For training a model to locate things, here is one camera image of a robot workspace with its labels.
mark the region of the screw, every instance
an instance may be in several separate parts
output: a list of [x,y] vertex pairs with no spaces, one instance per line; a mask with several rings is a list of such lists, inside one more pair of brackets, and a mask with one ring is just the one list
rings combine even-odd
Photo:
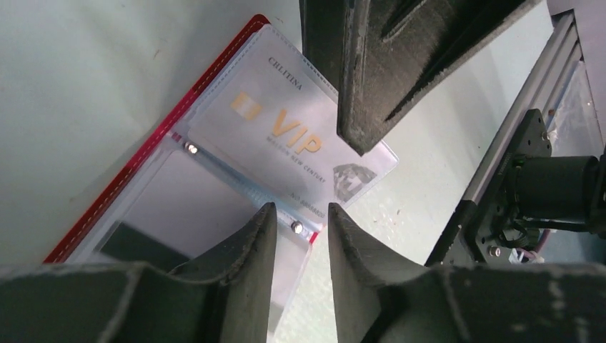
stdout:
[[189,142],[185,143],[185,149],[192,154],[196,154],[198,152],[198,147]]
[[301,234],[301,232],[303,232],[303,224],[301,224],[301,222],[292,222],[290,228],[295,234]]
[[501,256],[501,248],[499,247],[488,247],[488,254],[493,257]]

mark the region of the red binder cover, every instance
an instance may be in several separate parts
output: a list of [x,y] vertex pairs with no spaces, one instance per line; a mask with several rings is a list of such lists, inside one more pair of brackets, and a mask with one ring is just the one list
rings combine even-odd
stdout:
[[133,175],[139,170],[140,166],[147,160],[150,154],[157,147],[164,135],[173,127],[173,125],[189,110],[189,107],[196,101],[198,96],[209,86],[212,80],[219,75],[219,72],[226,66],[229,60],[238,52],[255,32],[259,31],[269,20],[261,14],[253,16],[246,26],[237,34],[225,50],[219,55],[217,60],[202,74],[202,77],[185,94],[183,99],[174,107],[162,123],[154,130],[151,136],[137,150],[133,157],[126,163],[124,168],[116,175],[113,181],[109,183],[106,189],[99,195],[90,208],[84,212],[84,216],[69,230],[65,237],[53,249],[53,251],[44,260],[44,263],[64,262],[67,257],[76,249],[82,239],[90,232],[99,218],[107,210],[109,205],[116,199],[118,194],[129,183]]

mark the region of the white table surface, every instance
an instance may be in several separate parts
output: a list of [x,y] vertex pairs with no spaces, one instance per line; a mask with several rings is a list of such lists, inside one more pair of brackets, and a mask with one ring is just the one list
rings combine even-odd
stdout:
[[[40,262],[255,13],[300,47],[296,0],[2,1],[0,263]],[[361,227],[425,261],[551,31],[543,3],[398,124]],[[326,234],[277,341],[336,341]]]

